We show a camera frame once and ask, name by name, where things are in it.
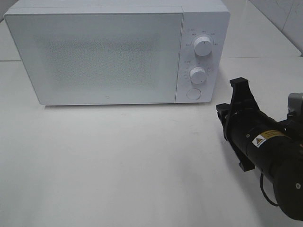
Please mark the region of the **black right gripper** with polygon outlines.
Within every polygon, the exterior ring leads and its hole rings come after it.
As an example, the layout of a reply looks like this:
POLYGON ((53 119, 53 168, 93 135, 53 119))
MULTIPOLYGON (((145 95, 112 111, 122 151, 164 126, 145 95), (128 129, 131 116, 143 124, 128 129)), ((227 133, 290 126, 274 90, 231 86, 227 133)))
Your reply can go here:
POLYGON ((247 172, 255 166, 293 163, 294 137, 290 131, 259 109, 247 79, 232 79, 230 85, 231 103, 218 104, 216 110, 224 138, 237 156, 239 167, 247 172))

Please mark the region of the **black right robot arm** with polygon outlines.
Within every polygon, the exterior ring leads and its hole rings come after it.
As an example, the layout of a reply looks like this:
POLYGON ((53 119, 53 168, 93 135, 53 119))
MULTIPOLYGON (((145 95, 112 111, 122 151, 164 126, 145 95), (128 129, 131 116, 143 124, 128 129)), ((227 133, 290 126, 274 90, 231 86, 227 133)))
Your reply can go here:
POLYGON ((287 119, 275 121, 263 113, 249 88, 248 80, 230 80, 231 102, 216 106, 229 142, 244 171, 258 168, 260 186, 267 178, 273 185, 276 201, 265 199, 288 217, 303 219, 303 95, 288 96, 287 119))

